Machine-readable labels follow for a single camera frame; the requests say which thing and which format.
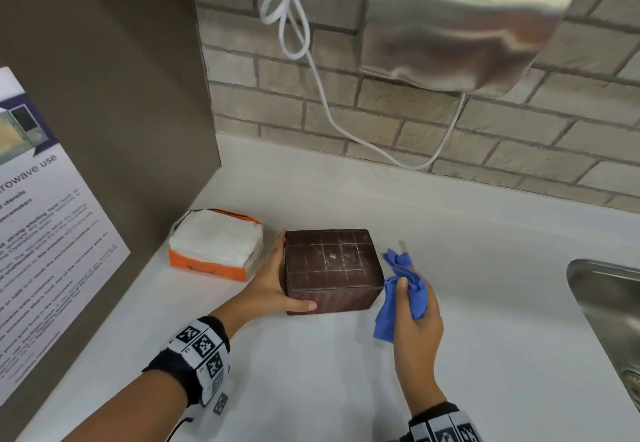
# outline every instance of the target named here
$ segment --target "instruction sheet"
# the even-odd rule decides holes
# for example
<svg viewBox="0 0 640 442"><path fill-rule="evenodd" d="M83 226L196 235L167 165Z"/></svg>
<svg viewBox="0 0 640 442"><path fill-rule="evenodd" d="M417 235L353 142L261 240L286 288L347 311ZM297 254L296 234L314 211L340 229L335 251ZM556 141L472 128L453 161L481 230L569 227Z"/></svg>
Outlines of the instruction sheet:
<svg viewBox="0 0 640 442"><path fill-rule="evenodd" d="M0 405L128 254L11 70L0 68Z"/></svg>

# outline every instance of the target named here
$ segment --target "white power cord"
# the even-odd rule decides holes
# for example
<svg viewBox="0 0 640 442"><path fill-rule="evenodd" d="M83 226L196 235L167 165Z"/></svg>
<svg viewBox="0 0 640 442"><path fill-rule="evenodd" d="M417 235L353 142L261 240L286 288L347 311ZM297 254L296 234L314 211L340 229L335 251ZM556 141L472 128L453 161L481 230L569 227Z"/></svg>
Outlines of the white power cord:
<svg viewBox="0 0 640 442"><path fill-rule="evenodd" d="M300 17L300 21L302 21L303 32L300 32L300 28L298 27L298 24L296 23L296 20L291 12L292 1L296 9L296 12ZM279 5L276 7L276 9L272 13L268 14L268 10L271 5L271 2L272 0L264 0L264 2L262 3L262 6L260 7L260 20L265 24L273 24L276 21L279 21L278 39L280 40L280 46L282 47L283 53L288 58L291 58L292 60L297 60L302 58L303 56L307 57L309 66L311 67L311 71L318 85L320 98L322 99L322 104L324 105L324 112L326 113L326 117L329 119L329 122L331 123L331 125L333 125L344 136L354 140L358 144L362 144L363 146L366 146L368 148L373 149L374 151L377 151L378 153L386 157L389 161L392 161L393 163L397 164L401 168L406 168L408 170L421 170L423 168L426 168L428 165L430 165L433 161L436 160L436 157L438 157L438 155L442 151L444 144L447 142L447 139L449 139L449 136L451 135L451 132L453 131L453 128L456 126L456 122L460 117L460 113L462 112L462 108L465 105L465 100L467 98L465 93L460 94L460 100L458 101L456 112L453 114L451 124L449 125L449 128L445 132L444 136L442 136L442 139L440 139L440 143L438 144L438 147L436 148L433 155L429 158L429 160L422 164L416 164L415 166L410 166L409 164L403 164L400 161L398 161L395 157L388 154L386 151L383 151L381 148L371 143L368 143L363 139L357 138L350 132L345 131L337 123L335 123L335 120L333 120L333 117L331 115L331 110L329 109L329 104L326 101L326 95L324 94L324 87L322 85L322 81L320 80L320 75L318 75L316 64L313 58L311 57L311 53L309 52L309 44L311 43L311 31L309 30L309 21L305 14L305 10L302 8L302 4L300 3L300 0L282 0L279 3ZM284 31L285 31L285 26L287 24L287 20L291 21L291 24L293 25L293 30L296 32L296 35L300 40L300 44L302 44L302 48L300 48L300 50L297 53L292 53L291 51L289 51L289 49L287 48L284 42Z"/></svg>

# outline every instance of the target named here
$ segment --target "blue cloth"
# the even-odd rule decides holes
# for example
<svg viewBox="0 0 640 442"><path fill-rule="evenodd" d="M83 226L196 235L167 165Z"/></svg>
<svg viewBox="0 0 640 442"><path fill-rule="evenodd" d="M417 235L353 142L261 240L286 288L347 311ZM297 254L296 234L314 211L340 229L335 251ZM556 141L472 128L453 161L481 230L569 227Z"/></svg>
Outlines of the blue cloth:
<svg viewBox="0 0 640 442"><path fill-rule="evenodd" d="M394 326L396 325L396 286L400 277L409 281L409 307L411 317L420 319L427 310L427 286L420 276L409 267L413 262L408 253L398 255L393 250L382 254L395 276L385 280L385 303L376 317L376 329L373 337L382 341L394 342Z"/></svg>

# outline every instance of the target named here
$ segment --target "brown leather box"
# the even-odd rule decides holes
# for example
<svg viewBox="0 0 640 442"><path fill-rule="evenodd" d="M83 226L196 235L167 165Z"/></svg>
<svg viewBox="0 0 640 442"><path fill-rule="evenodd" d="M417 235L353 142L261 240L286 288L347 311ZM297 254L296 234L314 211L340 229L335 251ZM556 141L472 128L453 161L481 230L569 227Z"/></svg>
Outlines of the brown leather box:
<svg viewBox="0 0 640 442"><path fill-rule="evenodd" d="M369 309L385 283L365 229L288 231L284 255L283 290L315 301L309 314Z"/></svg>

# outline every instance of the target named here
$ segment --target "person's left hand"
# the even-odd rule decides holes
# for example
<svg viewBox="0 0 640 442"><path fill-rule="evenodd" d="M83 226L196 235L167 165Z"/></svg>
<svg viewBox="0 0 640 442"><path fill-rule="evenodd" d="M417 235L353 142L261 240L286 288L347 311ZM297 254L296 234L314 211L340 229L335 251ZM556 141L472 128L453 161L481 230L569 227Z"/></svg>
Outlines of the person's left hand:
<svg viewBox="0 0 640 442"><path fill-rule="evenodd" d="M282 292L280 266L284 260L284 235L284 231L278 235L273 249L244 290L211 313L222 321L229 338L252 319L278 311L309 312L317 308L313 301L292 299Z"/></svg>

